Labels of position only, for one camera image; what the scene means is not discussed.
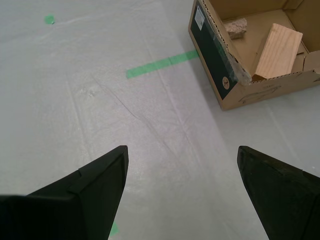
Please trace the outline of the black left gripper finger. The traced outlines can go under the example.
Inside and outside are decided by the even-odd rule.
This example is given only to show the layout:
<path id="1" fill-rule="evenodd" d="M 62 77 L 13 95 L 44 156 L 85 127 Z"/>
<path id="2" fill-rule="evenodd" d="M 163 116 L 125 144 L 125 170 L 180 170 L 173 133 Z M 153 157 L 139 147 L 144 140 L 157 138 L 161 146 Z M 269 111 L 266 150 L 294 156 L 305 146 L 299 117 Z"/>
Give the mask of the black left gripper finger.
<path id="1" fill-rule="evenodd" d="M 320 238 L 320 179 L 248 146 L 237 165 L 244 187 L 270 240 Z"/>
<path id="2" fill-rule="evenodd" d="M 106 240 L 125 189 L 128 147 L 120 145 L 28 195 L 1 195 L 2 240 Z"/>

